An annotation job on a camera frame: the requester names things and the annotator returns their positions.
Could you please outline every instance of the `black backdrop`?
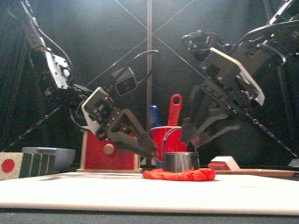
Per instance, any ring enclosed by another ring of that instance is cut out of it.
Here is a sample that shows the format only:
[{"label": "black backdrop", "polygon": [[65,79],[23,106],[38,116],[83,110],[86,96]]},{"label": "black backdrop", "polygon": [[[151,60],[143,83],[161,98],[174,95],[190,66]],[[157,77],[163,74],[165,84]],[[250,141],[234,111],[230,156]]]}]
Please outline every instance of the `black backdrop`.
[{"label": "black backdrop", "polygon": [[[39,89],[23,30],[6,11],[12,2],[2,3],[2,149],[6,149],[59,106],[44,99]],[[31,0],[30,2],[39,26],[70,55],[75,73],[74,82],[90,89],[106,86],[111,72],[149,47],[161,51],[163,57],[159,72],[153,77],[151,100],[161,109],[166,124],[171,95],[182,94],[186,108],[187,98],[198,80],[193,71],[198,63],[181,43],[182,36],[202,29],[217,32],[225,42],[235,43],[249,31],[266,24],[282,1],[270,3],[259,0]],[[47,45],[59,53],[50,41]],[[119,61],[118,67],[111,68],[117,61]],[[146,73],[146,60],[138,63],[135,70],[139,74]],[[259,85],[266,91],[266,106],[257,117],[287,145],[295,148],[298,126],[295,127],[293,119],[298,119],[298,98],[295,98],[298,78],[293,68],[289,67],[285,71],[286,74],[279,75],[275,68],[269,68],[258,77]],[[282,77],[289,87],[289,90],[283,91]],[[146,92],[145,83],[135,92],[118,99],[125,107],[133,109],[145,126]],[[291,97],[290,105],[286,104],[287,97]],[[24,146],[77,149],[77,162],[81,161],[82,132],[71,122],[66,108],[59,110],[7,150],[20,151]],[[251,123],[242,123],[242,130],[231,131],[202,147],[201,160],[205,164],[218,155],[233,155],[242,165],[286,165],[291,159],[290,153]]]}]

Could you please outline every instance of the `red cloth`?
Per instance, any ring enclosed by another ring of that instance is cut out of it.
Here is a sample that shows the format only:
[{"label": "red cloth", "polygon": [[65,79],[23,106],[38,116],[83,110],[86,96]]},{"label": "red cloth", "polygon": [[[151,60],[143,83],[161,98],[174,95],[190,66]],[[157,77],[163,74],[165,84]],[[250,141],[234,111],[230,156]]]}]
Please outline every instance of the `red cloth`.
[{"label": "red cloth", "polygon": [[171,172],[163,169],[145,171],[143,176],[146,179],[163,179],[177,181],[209,181],[215,179],[215,171],[209,168],[202,168],[195,171]]}]

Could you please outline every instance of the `red bucket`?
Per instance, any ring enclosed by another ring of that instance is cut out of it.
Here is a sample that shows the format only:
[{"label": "red bucket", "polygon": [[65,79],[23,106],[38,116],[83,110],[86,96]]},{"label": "red bucket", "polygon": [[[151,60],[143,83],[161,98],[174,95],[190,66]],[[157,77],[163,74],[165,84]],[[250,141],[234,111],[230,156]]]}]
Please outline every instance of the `red bucket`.
[{"label": "red bucket", "polygon": [[151,129],[153,139],[157,144],[158,159],[163,161],[166,152],[187,151],[187,145],[181,141],[181,126],[161,126]]}]

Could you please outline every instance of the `red dot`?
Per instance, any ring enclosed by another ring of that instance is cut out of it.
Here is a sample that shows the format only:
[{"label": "red dot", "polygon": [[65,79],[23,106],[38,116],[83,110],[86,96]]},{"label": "red dot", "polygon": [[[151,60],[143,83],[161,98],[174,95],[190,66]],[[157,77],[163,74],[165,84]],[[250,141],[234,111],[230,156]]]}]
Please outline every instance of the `red dot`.
[{"label": "red dot", "polygon": [[4,172],[11,172],[15,169],[15,161],[12,159],[7,159],[3,162],[2,167]]}]

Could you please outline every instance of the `cable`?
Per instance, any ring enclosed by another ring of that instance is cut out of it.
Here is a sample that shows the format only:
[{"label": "cable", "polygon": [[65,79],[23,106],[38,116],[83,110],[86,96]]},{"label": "cable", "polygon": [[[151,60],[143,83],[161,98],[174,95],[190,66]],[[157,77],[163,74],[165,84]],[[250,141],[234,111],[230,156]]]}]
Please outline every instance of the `cable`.
[{"label": "cable", "polygon": [[[122,76],[122,74],[127,71],[127,69],[130,68],[130,66],[133,65],[133,63],[142,57],[147,56],[149,54],[157,54],[159,59],[161,59],[161,52],[158,50],[149,50],[146,52],[139,53],[131,60],[130,62],[126,64],[126,66],[123,67],[123,69],[121,70],[119,74],[117,75],[117,77],[114,77],[114,80],[107,84],[107,93],[111,91],[118,78]],[[142,83],[145,80],[149,79],[149,77],[153,75],[155,70],[155,67],[151,68],[150,72],[147,73],[147,76],[138,82]]]},{"label": "cable", "polygon": [[274,30],[278,30],[278,29],[287,29],[287,28],[291,28],[291,27],[298,27],[299,25],[299,20],[295,20],[295,21],[289,21],[289,22],[283,22],[283,23],[279,23],[279,24],[271,24],[271,25],[266,25],[266,26],[262,26],[259,28],[257,28],[254,31],[250,31],[243,37],[242,39],[239,40],[239,42],[234,45],[234,47],[231,48],[231,51],[230,53],[234,53],[234,51],[237,50],[237,48],[239,47],[241,43],[247,40],[250,37],[253,37],[254,35],[259,34],[259,33],[267,33],[267,32],[271,32]]},{"label": "cable", "polygon": [[85,131],[90,131],[90,129],[87,129],[85,126],[82,126],[78,121],[75,120],[74,114],[73,114],[73,110],[70,109],[70,119],[74,121],[74,123],[79,126],[79,128]]},{"label": "cable", "polygon": [[[26,1],[26,4],[22,2],[22,4],[23,4],[23,7],[27,9],[27,11],[28,12],[26,12],[26,14],[27,14],[27,16],[28,16],[28,19],[31,20],[31,22],[32,22],[32,25],[34,25],[34,27],[38,29],[38,31],[40,32],[40,34],[51,41],[51,43],[57,46],[57,48],[61,50],[61,52],[62,52],[62,54],[63,54],[63,56],[66,57],[66,59],[67,59],[67,61],[69,61],[69,64],[70,64],[70,70],[73,71],[73,63],[71,63],[71,58],[70,58],[70,56],[69,56],[69,54],[65,52],[65,50],[62,49],[62,47],[55,43],[55,41],[47,36],[47,34],[43,32],[43,30],[42,30],[42,28],[40,28],[40,26],[38,25],[38,23],[36,23],[36,21],[34,20],[34,15],[30,13],[30,11],[32,11],[32,9],[30,8],[27,8],[28,7],[28,5],[30,5],[30,3],[28,3],[28,1]],[[19,20],[19,22],[22,21],[20,20],[20,18],[10,11],[10,10],[6,10],[7,11],[7,13],[10,14],[10,16],[14,18],[14,19],[16,19],[16,20]],[[74,75],[73,75],[73,73],[70,74],[71,75],[71,77],[70,77],[70,80],[69,80],[69,82],[71,82],[73,81],[73,79],[74,79]]]},{"label": "cable", "polygon": [[48,115],[46,115],[42,120],[39,120],[32,125],[32,127],[14,140],[12,143],[10,143],[10,145],[0,152],[6,152],[14,145],[16,145],[19,143],[19,141],[22,141],[24,139],[24,137],[40,127],[43,122],[47,121],[51,118],[51,116],[57,113],[57,111],[59,111],[61,109],[62,109],[62,105]]}]

